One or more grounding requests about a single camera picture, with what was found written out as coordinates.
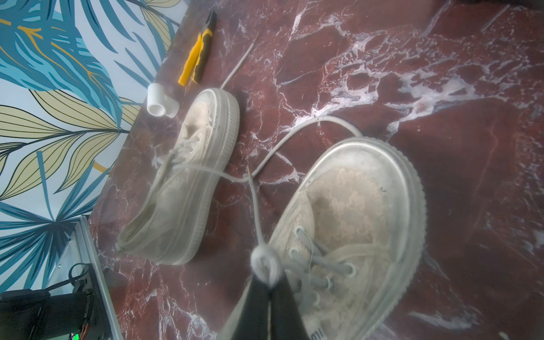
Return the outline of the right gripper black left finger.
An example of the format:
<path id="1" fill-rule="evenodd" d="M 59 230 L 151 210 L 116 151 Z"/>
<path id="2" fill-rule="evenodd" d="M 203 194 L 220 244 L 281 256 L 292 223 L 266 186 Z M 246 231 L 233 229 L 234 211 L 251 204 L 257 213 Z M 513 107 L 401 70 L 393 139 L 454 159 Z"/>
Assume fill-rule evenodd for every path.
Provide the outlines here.
<path id="1" fill-rule="evenodd" d="M 269 338 L 269 298 L 269 286 L 259 279 L 252 279 L 231 339 Z"/>

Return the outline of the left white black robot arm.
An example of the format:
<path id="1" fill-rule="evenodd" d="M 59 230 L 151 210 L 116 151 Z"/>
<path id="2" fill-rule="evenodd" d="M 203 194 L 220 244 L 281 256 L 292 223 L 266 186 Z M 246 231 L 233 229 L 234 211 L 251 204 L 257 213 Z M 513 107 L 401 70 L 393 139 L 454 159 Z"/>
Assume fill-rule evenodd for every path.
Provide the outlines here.
<path id="1" fill-rule="evenodd" d="M 90 293 L 53 296 L 46 290 L 1 294 L 2 339 L 52 339 L 80 331 L 94 306 Z"/>

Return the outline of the beige sneaker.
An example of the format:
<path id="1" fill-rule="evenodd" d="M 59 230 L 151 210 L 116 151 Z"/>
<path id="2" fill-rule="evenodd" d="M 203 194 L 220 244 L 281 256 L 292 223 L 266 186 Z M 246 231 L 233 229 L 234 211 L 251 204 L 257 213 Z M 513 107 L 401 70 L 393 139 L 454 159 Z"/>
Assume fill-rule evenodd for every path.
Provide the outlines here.
<path id="1" fill-rule="evenodd" d="M 238 130 L 239 105 L 232 94 L 216 88 L 199 93 L 140 212 L 118 236 L 116 249 L 156 264 L 182 265 L 194 258 Z"/>
<path id="2" fill-rule="evenodd" d="M 269 239 L 256 229 L 252 279 L 271 292 L 287 277 L 309 339 L 366 339 L 414 277 L 424 249 L 426 200 L 404 154 L 341 118 L 328 121 L 351 137 L 314 163 Z M 234 334 L 249 284 L 221 339 Z"/>

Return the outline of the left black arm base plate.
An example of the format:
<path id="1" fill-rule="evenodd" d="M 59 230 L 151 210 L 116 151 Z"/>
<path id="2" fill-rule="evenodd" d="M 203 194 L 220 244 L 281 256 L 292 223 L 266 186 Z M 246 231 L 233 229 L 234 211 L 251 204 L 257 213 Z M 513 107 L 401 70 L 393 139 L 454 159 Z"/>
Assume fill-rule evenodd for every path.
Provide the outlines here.
<path id="1" fill-rule="evenodd" d="M 99 285 L 99 277 L 89 263 L 76 263 L 69 270 L 74 279 L 74 293 L 84 293 L 86 303 L 81 308 L 83 321 L 73 339 L 112 339 L 112 331 L 106 311 L 106 301 Z"/>

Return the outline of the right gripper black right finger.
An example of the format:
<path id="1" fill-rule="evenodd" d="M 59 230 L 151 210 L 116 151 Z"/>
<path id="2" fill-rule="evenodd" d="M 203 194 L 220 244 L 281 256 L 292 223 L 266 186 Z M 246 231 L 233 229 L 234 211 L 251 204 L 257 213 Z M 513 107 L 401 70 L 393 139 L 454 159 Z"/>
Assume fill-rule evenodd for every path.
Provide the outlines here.
<path id="1" fill-rule="evenodd" d="M 286 276 L 270 292 L 271 339 L 309 340 Z"/>

